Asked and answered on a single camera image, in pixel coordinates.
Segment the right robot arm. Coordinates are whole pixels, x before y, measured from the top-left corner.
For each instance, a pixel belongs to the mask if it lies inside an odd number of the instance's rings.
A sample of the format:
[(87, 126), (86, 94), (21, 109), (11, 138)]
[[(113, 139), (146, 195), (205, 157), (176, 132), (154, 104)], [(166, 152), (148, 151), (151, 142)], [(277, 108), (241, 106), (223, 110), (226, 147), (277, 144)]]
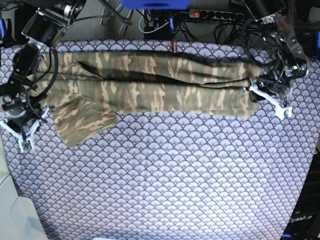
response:
[[(0, 121), (0, 125), (17, 139), (22, 153), (35, 147), (34, 134), (54, 109), (52, 106), (42, 107), (40, 102), (48, 96), (58, 75), (55, 46), (75, 22), (85, 3), (84, 0), (59, 0), (49, 7), (40, 7), (21, 32), (28, 42), (14, 56), (7, 83), (0, 86), (0, 111), (7, 117)], [(49, 49), (49, 68), (53, 69), (53, 74), (48, 86), (32, 96), (31, 92), (37, 89), (43, 76), (33, 80), (28, 76), (35, 73), (44, 47)]]

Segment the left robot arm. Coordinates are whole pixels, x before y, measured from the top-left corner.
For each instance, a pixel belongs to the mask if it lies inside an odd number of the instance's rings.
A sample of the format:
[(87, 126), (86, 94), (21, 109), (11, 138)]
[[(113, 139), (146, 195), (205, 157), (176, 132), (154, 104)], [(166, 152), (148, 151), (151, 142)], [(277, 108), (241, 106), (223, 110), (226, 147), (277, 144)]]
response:
[[(257, 101), (267, 100), (274, 106), (280, 120), (290, 118), (293, 108), (290, 97), (294, 80), (306, 77), (310, 59), (305, 54), (295, 32), (296, 2), (294, 0), (244, 0), (250, 14), (240, 32), (241, 45), (249, 60), (266, 70), (265, 74), (250, 78), (247, 88)], [(250, 53), (246, 31), (253, 23), (258, 24), (265, 44), (273, 51), (270, 63), (261, 63)]]

